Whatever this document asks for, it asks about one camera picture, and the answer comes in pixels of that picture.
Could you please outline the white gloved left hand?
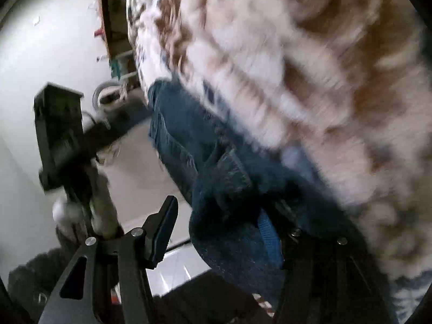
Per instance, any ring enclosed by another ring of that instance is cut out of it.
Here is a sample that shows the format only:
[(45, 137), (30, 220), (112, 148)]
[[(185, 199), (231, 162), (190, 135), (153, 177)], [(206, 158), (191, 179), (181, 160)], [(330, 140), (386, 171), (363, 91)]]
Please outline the white gloved left hand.
[(110, 196), (109, 181), (96, 167), (87, 169), (92, 188), (89, 210), (78, 202), (60, 197), (53, 205), (52, 215), (59, 233), (68, 241), (83, 243), (93, 232), (105, 239), (113, 238), (117, 230), (122, 230), (118, 213)]

